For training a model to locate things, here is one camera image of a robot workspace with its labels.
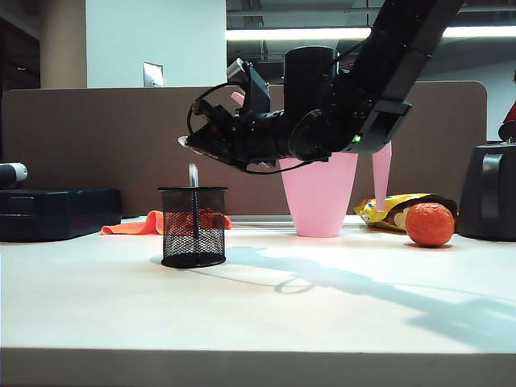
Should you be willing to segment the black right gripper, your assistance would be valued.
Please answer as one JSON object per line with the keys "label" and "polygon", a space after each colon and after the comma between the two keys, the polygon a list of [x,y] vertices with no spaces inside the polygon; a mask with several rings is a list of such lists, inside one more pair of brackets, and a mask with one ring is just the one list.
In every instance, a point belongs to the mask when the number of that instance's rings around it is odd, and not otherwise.
{"label": "black right gripper", "polygon": [[196,99],[193,114],[202,116],[206,124],[201,128],[201,138],[194,135],[177,138],[183,148],[243,172],[250,164],[265,163],[274,167],[278,160],[289,155],[285,142],[288,121],[283,110],[239,116],[205,99]]}

